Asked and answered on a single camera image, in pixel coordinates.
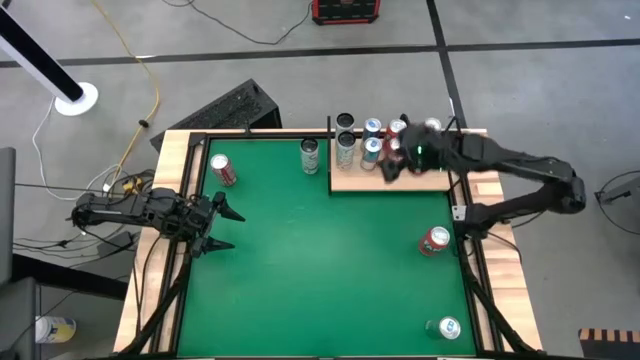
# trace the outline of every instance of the green table surface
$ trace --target green table surface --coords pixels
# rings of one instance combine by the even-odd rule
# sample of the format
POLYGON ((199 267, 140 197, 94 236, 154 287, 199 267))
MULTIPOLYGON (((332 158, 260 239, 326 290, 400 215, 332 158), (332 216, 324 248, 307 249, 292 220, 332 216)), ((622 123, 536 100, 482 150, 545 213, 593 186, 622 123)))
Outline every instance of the green table surface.
POLYGON ((194 261, 180 356, 471 355, 472 329, 453 246, 418 250, 436 225, 452 231, 441 192, 327 191, 302 171, 299 141, 213 140, 238 181, 207 167, 203 194, 225 191, 245 223, 216 218, 212 236, 235 249, 194 261), (456 340, 434 340, 427 320, 453 316, 456 340))

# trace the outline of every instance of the gray floor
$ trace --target gray floor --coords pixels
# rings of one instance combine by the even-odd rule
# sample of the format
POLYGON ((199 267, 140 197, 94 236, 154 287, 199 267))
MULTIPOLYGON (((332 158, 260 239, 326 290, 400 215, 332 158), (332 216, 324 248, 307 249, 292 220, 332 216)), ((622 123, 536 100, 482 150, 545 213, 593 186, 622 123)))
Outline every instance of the gray floor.
MULTIPOLYGON (((640 37, 640 5, 624 0, 438 0, 449 44, 606 40, 640 37)), ((304 16, 305 0, 198 1, 203 10, 256 38, 275 40, 304 16)), ((254 45, 188 8, 159 0, 104 1, 136 54, 268 50, 254 45)), ((308 20, 278 49, 434 44, 424 0, 383 1, 372 25, 318 27, 308 20)), ((124 56, 117 37, 84 0, 54 4, 14 0, 10 12, 58 58, 124 56)), ((640 168, 634 149, 640 111, 640 48, 592 48, 452 53, 451 61, 470 127, 486 127, 504 146, 570 161, 591 194, 608 178, 640 168)), ((0 54, 0 60, 6 60, 0 54)), ((279 104, 285 127, 324 126, 326 115, 348 111, 362 119, 450 114, 442 67, 435 53, 352 55, 289 59, 225 60, 151 64, 160 81, 162 105, 126 169, 154 168, 147 140, 254 78, 279 104)), ((115 163, 153 104, 153 90, 139 65, 68 67, 78 81, 100 90, 96 108, 77 118, 52 113, 39 144, 50 185, 81 187, 115 163)), ((0 69, 1 146, 18 149, 17 180, 40 183, 33 131, 50 95, 25 71, 0 69)), ((504 178, 507 196, 536 184, 504 178)), ((580 327, 637 330, 640 325, 640 239, 607 223, 593 198, 577 216, 545 214, 518 229, 531 300, 545 349, 580 355, 580 327)), ((72 203, 38 189, 17 188, 16 236, 58 240, 76 234, 68 217, 72 203)), ((637 213, 623 200, 608 208, 633 228, 637 213)), ((98 228, 100 234, 113 226, 98 228)), ((94 247, 70 253, 28 253, 62 265, 95 255, 94 247)), ((126 274, 130 254, 87 265, 107 276, 126 274)), ((47 309, 62 296, 43 291, 47 309)), ((79 321, 70 343, 43 347, 43 357, 78 358, 109 351, 121 303, 74 295, 55 314, 79 321)))

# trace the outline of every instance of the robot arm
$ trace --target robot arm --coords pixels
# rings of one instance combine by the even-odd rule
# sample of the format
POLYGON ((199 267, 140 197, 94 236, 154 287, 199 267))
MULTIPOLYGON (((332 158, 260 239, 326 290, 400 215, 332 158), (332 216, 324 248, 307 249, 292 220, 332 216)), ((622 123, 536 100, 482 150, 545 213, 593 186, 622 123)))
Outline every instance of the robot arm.
POLYGON ((544 183, 540 190, 495 205, 456 206, 454 225, 464 234, 486 237, 497 222, 552 211, 575 214, 586 205, 584 183, 567 162, 536 157, 500 147, 478 134, 438 132, 423 124, 409 125, 399 134, 396 156, 381 161, 385 181, 392 182, 407 168, 414 174, 446 169, 459 175, 496 170, 544 183))
POLYGON ((217 214, 245 221, 229 207, 223 192, 217 192, 212 200, 206 196, 185 199, 166 188, 117 200, 84 194, 78 199, 71 220, 80 229, 103 222, 152 227, 162 236, 188 242, 191 256, 197 258, 202 253, 234 247, 207 236, 217 214))

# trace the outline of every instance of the wooden board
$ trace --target wooden board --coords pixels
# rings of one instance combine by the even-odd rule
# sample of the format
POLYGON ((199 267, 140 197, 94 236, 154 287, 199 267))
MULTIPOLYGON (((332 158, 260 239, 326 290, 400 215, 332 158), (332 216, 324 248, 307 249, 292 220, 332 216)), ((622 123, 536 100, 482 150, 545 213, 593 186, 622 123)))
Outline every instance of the wooden board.
MULTIPOLYGON (((326 129, 264 129, 254 130, 253 133, 291 133, 291 132, 316 132, 318 134, 326 133, 326 129)), ((156 177, 154 180, 154 187, 167 187, 178 191, 182 180, 182 172, 185 167, 186 152, 188 148, 189 135, 194 133, 226 133, 226 134, 241 134, 243 130, 230 129, 230 130, 170 130, 167 131, 158 160, 156 177)), ((486 134, 486 130, 482 129, 469 129, 467 132, 486 134)), ((202 151, 202 147, 198 146, 196 151, 202 151)), ((189 193, 195 190, 195 181, 197 178, 197 169, 199 169, 200 157, 195 156, 192 164, 192 176, 189 179, 189 193)), ((494 204, 502 201, 502 187, 500 186, 500 179, 498 173, 490 171, 485 173, 471 173, 469 174, 469 183, 471 186, 472 197, 475 202, 494 204)), ((449 189, 449 182, 447 179, 446 188, 440 188, 439 190, 449 189)), ((424 184, 424 189, 434 189, 435 185, 424 184)), ((456 198, 459 204, 464 203, 459 186, 456 188, 456 198)), ((500 235, 511 242, 515 242, 511 227, 508 225, 497 225, 492 230, 497 235, 500 235)), ((136 270, 138 275, 141 276, 142 265, 147 258, 151 244, 157 237, 157 232, 150 229, 144 229, 140 238, 140 243, 136 253, 136 270)), ((494 302, 500 309, 500 311, 507 318, 509 323, 520 334, 525 342, 534 348, 541 348, 540 338, 536 327, 535 319, 533 316, 533 310, 531 302, 529 301, 529 294, 527 292, 526 282, 524 280, 524 274, 522 267, 518 262, 517 254, 505 247, 503 244, 487 238, 484 240, 484 256, 487 260, 487 267, 489 272, 489 278, 491 287, 493 290, 494 302)), ((147 279, 144 289, 144 299, 142 304, 142 319, 143 322, 153 313, 153 310, 157 306, 158 297, 160 293, 160 284, 162 281, 162 272, 164 270, 166 258, 167 258, 168 243, 165 240, 160 240, 156 245, 151 259, 149 260, 149 266, 147 270, 147 279)), ((136 324, 136 305, 135 305, 135 291, 133 288, 133 279, 129 282, 129 289, 127 297, 125 299, 122 316, 120 319, 120 327, 118 328, 118 334, 114 344, 114 351, 120 351, 125 348, 133 339, 135 335, 136 324)), ((492 349, 490 341, 490 332, 488 326, 488 320, 486 314, 482 309, 482 305, 477 302, 478 312, 480 314, 482 337, 484 339, 485 348, 492 349)), ((173 324, 173 307, 167 312, 165 317, 164 326, 162 329, 162 337, 160 341, 160 351, 166 351, 169 347, 169 334, 171 332, 171 326, 173 324)))
POLYGON ((446 171, 432 170, 416 176, 404 170, 393 183, 386 183, 379 168, 372 171, 360 166, 362 161, 361 139, 356 140, 353 165, 349 170, 338 168, 335 156, 335 140, 331 140, 331 191, 447 191, 450 188, 446 171))

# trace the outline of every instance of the soda can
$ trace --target soda can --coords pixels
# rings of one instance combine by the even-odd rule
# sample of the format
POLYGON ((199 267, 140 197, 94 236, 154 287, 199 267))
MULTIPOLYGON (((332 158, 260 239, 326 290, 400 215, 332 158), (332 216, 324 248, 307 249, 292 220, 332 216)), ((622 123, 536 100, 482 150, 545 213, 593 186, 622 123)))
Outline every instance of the soda can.
POLYGON ((336 139, 345 131, 353 132, 355 124, 356 121, 353 119, 351 114, 342 113, 338 115, 338 118, 336 119, 336 139))
POLYGON ((434 339, 455 340, 460 336, 460 322, 451 316, 440 320, 429 320, 424 326, 427 334, 434 339))
POLYGON ((382 151, 382 141, 377 137, 370 137, 365 141, 364 152, 362 153, 362 161, 360 167, 366 171, 375 169, 378 163, 378 157, 382 151))
POLYGON ((406 127, 407 123, 400 119, 391 120, 391 122, 389 122, 389 126, 387 127, 387 136, 389 138, 394 138, 398 136, 400 131, 402 131, 406 127))
POLYGON ((364 122, 364 131, 362 132, 362 143, 360 148, 364 151, 364 144, 369 138, 378 138, 382 130, 382 123, 378 119, 371 118, 364 122))
POLYGON ((420 241, 420 252, 427 256, 435 255, 446 249, 450 240, 451 235, 447 229, 442 226, 433 227, 420 241))
POLYGON ((238 177, 231 166, 231 160, 224 154, 216 154, 211 158, 211 171, 216 174, 223 186, 231 186, 236 183, 238 177))
POLYGON ((388 143, 389 145, 386 149, 385 157, 393 162, 400 162, 403 157, 402 154, 398 153, 398 150, 400 150, 400 139, 393 138, 388 143))
POLYGON ((344 131, 336 141, 336 161, 340 170, 349 170, 353 165, 353 153, 356 150, 356 136, 344 131))
POLYGON ((387 133, 384 136, 384 144, 382 145, 382 150, 385 154, 389 154, 391 152, 391 140, 398 137, 400 131, 406 127, 407 123, 400 119, 391 120, 389 126, 387 126, 387 133))
POLYGON ((424 125, 426 127, 432 128, 435 131, 442 130, 442 123, 440 122, 440 120, 436 118, 428 118, 427 120, 424 121, 424 125))
POLYGON ((318 141, 316 139, 302 139, 300 158, 302 159, 302 171, 309 175, 318 172, 318 141))

